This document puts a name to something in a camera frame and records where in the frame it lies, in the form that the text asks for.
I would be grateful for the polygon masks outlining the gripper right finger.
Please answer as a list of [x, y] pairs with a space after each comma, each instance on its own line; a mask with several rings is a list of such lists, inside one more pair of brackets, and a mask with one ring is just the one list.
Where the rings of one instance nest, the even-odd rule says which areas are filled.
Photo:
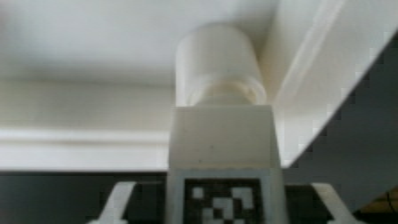
[[327, 224], [366, 224], [355, 219], [348, 211], [345, 202], [341, 200], [332, 185], [327, 183], [313, 183], [311, 186], [315, 188], [329, 213], [332, 215], [332, 219], [327, 221]]

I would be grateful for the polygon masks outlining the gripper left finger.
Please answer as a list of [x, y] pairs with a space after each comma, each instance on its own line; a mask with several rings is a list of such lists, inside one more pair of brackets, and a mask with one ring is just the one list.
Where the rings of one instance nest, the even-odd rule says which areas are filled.
[[108, 195], [101, 214], [87, 224], [128, 224], [123, 218], [128, 201], [133, 194], [135, 182], [117, 182]]

